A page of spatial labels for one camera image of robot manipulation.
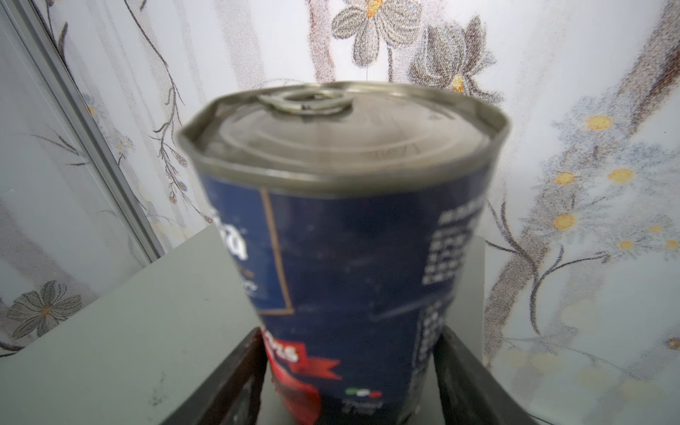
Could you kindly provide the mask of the blue red tomato can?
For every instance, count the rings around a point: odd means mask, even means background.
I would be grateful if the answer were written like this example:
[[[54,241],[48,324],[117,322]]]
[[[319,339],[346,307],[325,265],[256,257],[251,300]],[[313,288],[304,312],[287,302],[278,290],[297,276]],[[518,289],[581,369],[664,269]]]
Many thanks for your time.
[[[219,97],[176,134],[300,424],[402,424],[460,281],[508,117],[336,81]]]

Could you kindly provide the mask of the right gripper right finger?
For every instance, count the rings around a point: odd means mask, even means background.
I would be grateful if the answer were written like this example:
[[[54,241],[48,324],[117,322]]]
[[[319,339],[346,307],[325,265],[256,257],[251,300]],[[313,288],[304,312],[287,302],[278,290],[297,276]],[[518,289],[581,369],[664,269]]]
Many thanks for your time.
[[[433,355],[446,425],[531,425],[536,422],[449,327],[444,327]]]

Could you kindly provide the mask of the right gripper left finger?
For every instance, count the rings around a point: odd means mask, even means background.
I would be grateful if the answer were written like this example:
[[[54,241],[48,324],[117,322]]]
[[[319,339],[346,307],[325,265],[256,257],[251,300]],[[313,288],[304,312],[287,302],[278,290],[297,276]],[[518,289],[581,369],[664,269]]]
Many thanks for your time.
[[[266,372],[265,343],[255,328],[164,423],[255,424]]]

